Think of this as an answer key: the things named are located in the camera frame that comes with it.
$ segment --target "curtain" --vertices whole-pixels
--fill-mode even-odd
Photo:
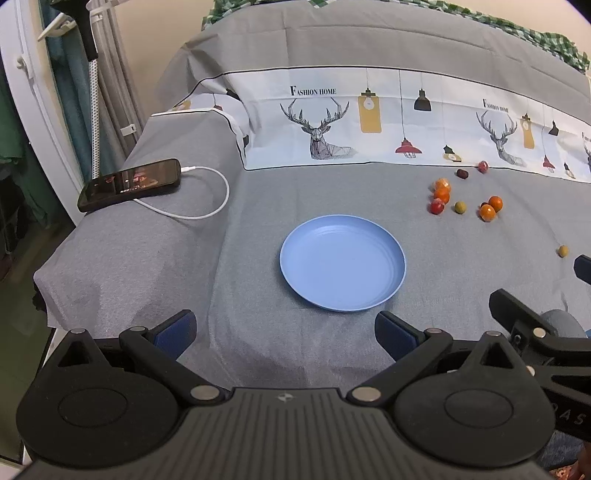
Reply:
[[[47,180],[22,127],[0,58],[0,167],[12,176],[37,222],[51,225],[61,204]]]
[[[92,0],[92,8],[106,0]],[[96,49],[99,53],[99,84],[108,115],[114,125],[119,142],[128,156],[133,150],[145,125],[145,115],[140,107],[135,85],[123,51],[117,18],[113,9],[102,12],[92,24]],[[136,132],[123,136],[121,128],[135,125]]]
[[[40,5],[44,24],[48,25],[59,12],[49,6],[49,0],[40,0]],[[101,13],[93,32],[99,52],[100,171],[106,174],[121,168],[141,134],[143,123],[119,55],[118,29],[110,11]],[[46,41],[70,138],[84,180],[88,181],[92,176],[90,82],[80,34],[75,28]],[[135,125],[137,132],[124,136],[121,129],[130,124]]]

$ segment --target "green checkered blanket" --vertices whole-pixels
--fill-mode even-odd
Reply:
[[[249,7],[251,5],[270,4],[284,0],[214,0],[213,9],[209,15],[203,18],[202,30],[220,21],[223,17],[227,17],[231,13],[240,10],[241,8]],[[324,7],[336,0],[307,0],[312,6],[316,8]],[[585,52],[579,52],[573,42],[571,42],[564,35],[550,32],[538,32],[529,28],[516,25],[513,22],[503,18],[491,17],[480,12],[475,12],[469,8],[460,7],[454,4],[448,4],[443,0],[380,0],[385,2],[398,2],[407,5],[416,5],[423,8],[431,8],[439,10],[448,14],[461,15],[466,18],[471,18],[477,22],[490,25],[494,28],[499,28],[509,35],[514,35],[522,40],[528,41],[550,52],[555,57],[585,73],[589,69],[589,60]]]

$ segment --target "white wall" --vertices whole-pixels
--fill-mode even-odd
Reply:
[[[456,0],[538,31],[562,33],[591,54],[591,26],[567,0]],[[160,111],[154,88],[178,48],[201,30],[212,0],[134,0],[115,9],[139,101],[147,114]],[[166,16],[164,30],[161,19]]]

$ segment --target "bed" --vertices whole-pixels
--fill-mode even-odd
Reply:
[[[133,202],[87,215],[35,274],[50,326],[111,337],[191,309],[197,340],[180,361],[210,381],[342,390],[391,363],[374,338],[383,309],[420,330],[477,339],[499,328],[488,297],[505,288],[538,312],[567,310],[591,328],[591,287],[572,269],[591,241],[589,81],[548,52],[415,5],[278,2],[240,9],[188,41],[160,93],[170,111],[150,118],[125,168],[170,157],[213,167],[228,178],[230,202],[200,222]],[[376,96],[379,125],[370,116],[360,129],[364,102]],[[414,107],[422,97],[430,111]],[[354,154],[314,146],[306,128],[327,118],[326,145]],[[421,152],[397,154],[403,139]],[[473,168],[481,160],[491,165],[486,175]],[[459,167],[467,180],[454,176]],[[439,177],[452,180],[452,202],[465,201],[466,214],[451,205],[428,213]],[[215,175],[196,171],[149,202],[200,215],[224,194]],[[476,208],[491,195],[505,207],[485,223]],[[386,303],[328,312],[283,279],[285,237],[331,213],[368,218],[402,245],[408,273]]]

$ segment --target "yellow lamp illustration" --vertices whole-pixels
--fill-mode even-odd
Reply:
[[[369,88],[357,98],[361,131],[364,134],[380,134],[382,122],[379,115],[379,97]]]
[[[527,113],[519,120],[521,122],[521,128],[523,129],[523,146],[533,150],[535,148],[534,136],[531,133],[531,118],[527,116]]]

